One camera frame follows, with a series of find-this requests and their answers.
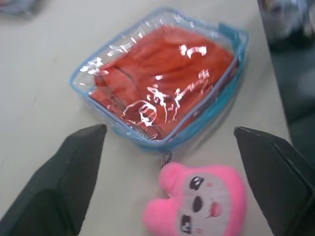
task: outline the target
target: pink plush toy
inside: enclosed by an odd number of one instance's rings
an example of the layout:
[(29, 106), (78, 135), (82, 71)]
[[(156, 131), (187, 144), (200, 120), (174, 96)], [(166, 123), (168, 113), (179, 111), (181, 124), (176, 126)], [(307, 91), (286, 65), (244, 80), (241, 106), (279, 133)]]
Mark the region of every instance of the pink plush toy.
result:
[(159, 182), (169, 199), (151, 201), (143, 222), (156, 236), (238, 236), (246, 215), (246, 192), (227, 166), (190, 169), (170, 163)]

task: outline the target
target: plush toy mouth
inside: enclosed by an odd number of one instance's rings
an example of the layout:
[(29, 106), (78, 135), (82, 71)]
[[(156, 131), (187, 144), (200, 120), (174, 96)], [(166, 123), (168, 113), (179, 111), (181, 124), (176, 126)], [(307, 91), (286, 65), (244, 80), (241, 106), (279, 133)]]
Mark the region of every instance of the plush toy mouth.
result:
[(219, 203), (214, 202), (212, 205), (210, 205), (210, 214), (208, 217), (206, 217), (206, 219), (210, 218), (210, 217), (217, 217), (220, 216), (222, 213), (222, 208), (219, 205)]

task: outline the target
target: red fabric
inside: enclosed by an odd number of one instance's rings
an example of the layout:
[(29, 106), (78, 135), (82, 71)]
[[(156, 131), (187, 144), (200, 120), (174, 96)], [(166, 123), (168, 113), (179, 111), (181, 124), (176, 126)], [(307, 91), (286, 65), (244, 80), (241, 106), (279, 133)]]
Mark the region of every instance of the red fabric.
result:
[(147, 136), (162, 139), (212, 90), (232, 60), (202, 35), (163, 26), (103, 66), (108, 74), (95, 76), (91, 97)]

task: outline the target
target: white table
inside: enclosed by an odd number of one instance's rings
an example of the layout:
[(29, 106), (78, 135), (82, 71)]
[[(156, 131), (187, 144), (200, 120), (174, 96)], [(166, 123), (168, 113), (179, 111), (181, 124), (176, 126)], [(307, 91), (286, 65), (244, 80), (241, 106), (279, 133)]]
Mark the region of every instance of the white table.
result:
[[(229, 116), (206, 143), (180, 161), (189, 166), (231, 165), (246, 181), (234, 127), (246, 126), (289, 138), (254, 0), (54, 0), (31, 21), (0, 16), (0, 217), (67, 135), (99, 123), (70, 88), (72, 71), (113, 35), (164, 4), (205, 21), (244, 28), (251, 37), (244, 82)], [(148, 236), (141, 214), (149, 199), (162, 195), (159, 162), (159, 158), (109, 131), (80, 235)], [(244, 235), (270, 236), (247, 187)]]

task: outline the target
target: plastic bag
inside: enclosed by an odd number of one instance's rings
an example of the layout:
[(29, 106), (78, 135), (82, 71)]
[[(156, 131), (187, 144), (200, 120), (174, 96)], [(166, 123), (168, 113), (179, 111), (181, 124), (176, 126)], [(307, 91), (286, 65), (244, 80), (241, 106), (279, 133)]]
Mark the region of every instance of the plastic bag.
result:
[(12, 15), (31, 16), (37, 13), (42, 1), (43, 0), (0, 0), (0, 12)]
[(247, 42), (244, 31), (160, 8), (90, 56), (70, 84), (116, 133), (170, 150), (229, 101)]

